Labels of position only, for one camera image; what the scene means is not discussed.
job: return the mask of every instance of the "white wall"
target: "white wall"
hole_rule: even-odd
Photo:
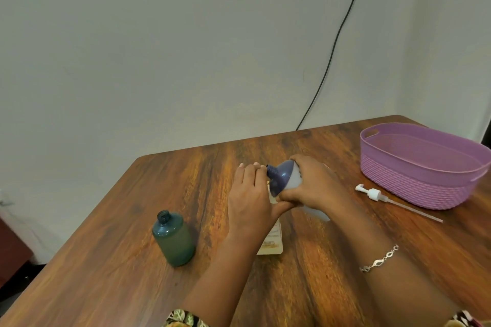
[[[398,112],[481,141],[491,118],[491,0],[416,0]]]
[[[138,156],[295,129],[349,2],[0,0],[0,216],[45,262]],[[305,128],[412,111],[420,5],[356,1]]]

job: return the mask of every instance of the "white pump head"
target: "white pump head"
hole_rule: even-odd
[[[370,190],[366,190],[364,187],[363,187],[363,184],[359,184],[356,186],[356,188],[354,188],[357,192],[364,192],[365,194],[368,194],[368,197],[371,199],[371,200],[375,200],[376,202],[379,201],[380,199],[382,199],[382,192],[380,190],[377,190],[377,189],[370,189]]]

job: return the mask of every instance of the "left hand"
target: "left hand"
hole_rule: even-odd
[[[241,163],[228,196],[228,235],[256,252],[278,218],[295,207],[286,201],[270,203],[266,171],[259,163]]]

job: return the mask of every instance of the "black cable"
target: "black cable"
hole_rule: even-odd
[[[336,49],[336,43],[337,43],[337,39],[339,38],[339,33],[341,32],[341,29],[343,28],[344,23],[346,22],[346,19],[348,18],[349,14],[351,12],[351,7],[353,7],[353,3],[354,3],[354,0],[351,0],[350,7],[348,8],[348,11],[346,12],[346,15],[344,16],[344,20],[341,23],[341,26],[339,27],[338,33],[336,34],[336,39],[334,40],[334,44],[332,45],[331,57],[329,57],[329,62],[328,62],[328,67],[326,67],[326,72],[324,73],[324,76],[322,77],[322,81],[319,84],[319,88],[317,88],[317,92],[315,93],[314,99],[310,103],[310,106],[308,107],[307,111],[305,112],[304,117],[302,118],[302,120],[298,124],[296,131],[298,131],[298,129],[300,128],[300,126],[304,122],[305,117],[307,116],[308,112],[310,111],[310,108],[314,104],[314,101],[317,98],[317,95],[319,94],[319,91],[322,88],[322,84],[324,84],[324,79],[326,78],[326,75],[328,75],[328,70],[329,70],[329,67],[331,66],[332,56],[334,55],[334,50]]]

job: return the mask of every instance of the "white bottle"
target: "white bottle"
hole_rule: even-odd
[[[270,193],[277,196],[283,190],[293,189],[302,183],[302,175],[298,164],[293,160],[287,160],[278,167],[267,165],[267,176],[270,178]],[[330,221],[328,216],[319,210],[303,206],[302,209],[324,221]]]

